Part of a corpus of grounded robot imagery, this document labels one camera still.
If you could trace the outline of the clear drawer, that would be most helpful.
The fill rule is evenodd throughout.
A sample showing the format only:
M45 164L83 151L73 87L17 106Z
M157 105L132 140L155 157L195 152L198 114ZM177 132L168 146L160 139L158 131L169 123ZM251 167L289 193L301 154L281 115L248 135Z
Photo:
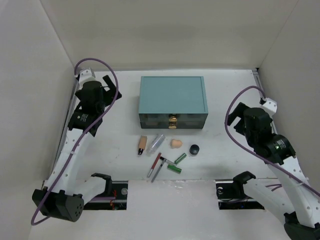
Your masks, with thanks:
M202 129L205 125L203 121L148 121L140 122L142 129Z
M168 122L175 118L178 122L206 121L207 113L139 113L141 122Z

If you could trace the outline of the black round compact jar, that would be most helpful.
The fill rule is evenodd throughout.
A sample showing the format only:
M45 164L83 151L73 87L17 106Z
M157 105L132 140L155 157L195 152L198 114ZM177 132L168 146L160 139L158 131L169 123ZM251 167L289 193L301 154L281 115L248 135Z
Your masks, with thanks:
M189 153L192 156L196 156L200 151L200 147L197 144L192 144L189 148Z

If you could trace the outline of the beige foundation tube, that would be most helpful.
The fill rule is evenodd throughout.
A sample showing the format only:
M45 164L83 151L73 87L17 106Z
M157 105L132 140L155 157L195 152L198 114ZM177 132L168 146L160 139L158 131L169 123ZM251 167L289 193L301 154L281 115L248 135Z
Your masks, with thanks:
M137 152L137 154L139 156L142 155L144 150L146 149L147 140L148 140L147 136L145 136L145 135L141 135L140 136L140 140L139 140L139 143L138 143L138 152Z

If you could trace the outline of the teal drawer box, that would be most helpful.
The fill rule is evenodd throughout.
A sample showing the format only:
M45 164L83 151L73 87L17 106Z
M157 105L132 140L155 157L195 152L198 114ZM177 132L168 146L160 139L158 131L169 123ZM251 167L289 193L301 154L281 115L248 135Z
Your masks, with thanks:
M138 114L209 114L204 78L142 76Z

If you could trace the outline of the green lip balm tube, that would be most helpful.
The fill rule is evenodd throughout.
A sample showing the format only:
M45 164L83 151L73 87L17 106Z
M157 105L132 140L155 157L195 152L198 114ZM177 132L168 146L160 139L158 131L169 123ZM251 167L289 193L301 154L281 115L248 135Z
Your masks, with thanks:
M180 155L175 161L174 163L177 165L179 164L182 160L184 160L187 157L186 153L183 153L182 155Z

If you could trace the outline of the clear plastic bottle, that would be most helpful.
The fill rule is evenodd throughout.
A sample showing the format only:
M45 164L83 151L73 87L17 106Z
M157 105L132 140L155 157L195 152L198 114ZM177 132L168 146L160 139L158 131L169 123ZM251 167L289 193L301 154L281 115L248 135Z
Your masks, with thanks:
M166 139L166 136L164 134L158 134L155 139L152 141L152 143L147 148L147 155L152 155L164 142Z

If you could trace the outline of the beige makeup sponge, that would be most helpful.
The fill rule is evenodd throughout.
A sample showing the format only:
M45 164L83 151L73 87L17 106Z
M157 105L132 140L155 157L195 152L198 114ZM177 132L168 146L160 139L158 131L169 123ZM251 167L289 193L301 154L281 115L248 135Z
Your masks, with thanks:
M178 149L183 145L183 142L181 140L178 139L172 139L170 142L170 147L172 149Z

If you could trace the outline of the red lip pencil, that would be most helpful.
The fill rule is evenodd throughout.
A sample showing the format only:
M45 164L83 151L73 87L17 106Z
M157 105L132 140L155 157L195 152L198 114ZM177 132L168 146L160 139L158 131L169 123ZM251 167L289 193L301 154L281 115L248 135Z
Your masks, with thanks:
M153 162L153 164L152 164L152 166L151 166L148 174L147 174L147 178L149 178L149 177L151 176L151 174L152 174L152 172L154 171L154 169L155 169L155 167L156 167L156 165L157 165L157 163L158 163L161 155L162 155L162 153L159 152L158 155L157 155L157 157L155 158L155 160L154 160L154 162Z

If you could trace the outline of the green lip balm stick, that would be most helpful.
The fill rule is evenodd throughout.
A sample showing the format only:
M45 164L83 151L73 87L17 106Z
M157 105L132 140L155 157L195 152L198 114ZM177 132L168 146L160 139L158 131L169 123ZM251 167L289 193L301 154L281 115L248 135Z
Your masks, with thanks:
M182 172L182 169L179 167L176 167L175 165L168 165L167 169L169 169L170 171L176 173L176 174L180 174Z

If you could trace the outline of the black silver mascara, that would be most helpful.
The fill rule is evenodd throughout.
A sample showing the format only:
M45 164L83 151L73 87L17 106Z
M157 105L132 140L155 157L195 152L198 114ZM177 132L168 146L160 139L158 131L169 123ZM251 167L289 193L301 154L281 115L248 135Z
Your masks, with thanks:
M168 159L165 158L165 157L162 157L162 156L161 156L160 159L161 159L162 161L164 161L165 163L167 163L168 165L176 166L176 164L175 164L174 162L168 160Z

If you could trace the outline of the grey eyeliner pencil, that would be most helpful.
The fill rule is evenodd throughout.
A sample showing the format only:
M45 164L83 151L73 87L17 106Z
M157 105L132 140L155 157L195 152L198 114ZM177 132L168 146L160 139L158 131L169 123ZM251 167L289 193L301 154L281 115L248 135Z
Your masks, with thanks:
M161 171L161 169L162 169L162 167L163 167L163 165L164 165L165 162L166 162L165 159L161 160L161 164L160 164L160 166L158 167L157 171L155 172L155 174L154 174L154 176L153 176L153 178L152 178L152 180L151 180L151 183L153 183L153 182L155 181L156 177L158 176L158 174L159 174L159 172Z

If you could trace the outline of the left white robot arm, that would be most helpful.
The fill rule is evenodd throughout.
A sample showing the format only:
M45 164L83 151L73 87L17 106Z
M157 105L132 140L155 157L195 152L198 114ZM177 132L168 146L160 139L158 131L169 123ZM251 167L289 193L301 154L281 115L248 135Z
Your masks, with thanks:
M116 80L112 81L108 75L102 79L78 77L80 88L74 95L79 102L67 125L63 148L43 188L35 189L32 194L35 212L45 219L76 222L87 203L97 196L105 200L112 195L110 175L95 172L83 183L77 182L84 154L102 124L103 116L122 97Z

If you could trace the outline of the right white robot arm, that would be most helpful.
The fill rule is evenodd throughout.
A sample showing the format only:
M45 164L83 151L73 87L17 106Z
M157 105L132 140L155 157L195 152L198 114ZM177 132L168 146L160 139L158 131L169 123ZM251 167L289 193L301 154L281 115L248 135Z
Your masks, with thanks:
M302 173L290 141L272 131L272 115L277 108L248 107L240 102L227 114L225 126L234 126L243 135L253 154L264 161L279 180L289 201L259 183L249 171L233 178L232 192L238 198L250 197L272 213L282 224L291 240L320 238L320 194L311 189Z

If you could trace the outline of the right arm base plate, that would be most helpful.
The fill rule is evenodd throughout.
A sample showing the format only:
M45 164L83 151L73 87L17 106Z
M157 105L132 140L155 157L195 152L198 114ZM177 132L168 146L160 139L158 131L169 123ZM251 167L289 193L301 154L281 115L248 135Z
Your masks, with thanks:
M220 210L264 210L265 208L251 197L234 189L233 180L215 182L218 208Z

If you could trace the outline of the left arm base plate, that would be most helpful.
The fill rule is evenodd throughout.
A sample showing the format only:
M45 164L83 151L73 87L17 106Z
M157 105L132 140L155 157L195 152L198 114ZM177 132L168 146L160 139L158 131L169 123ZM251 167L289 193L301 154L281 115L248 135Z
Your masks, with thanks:
M128 181L114 181L110 194L101 193L84 206L91 211L122 211L127 209Z

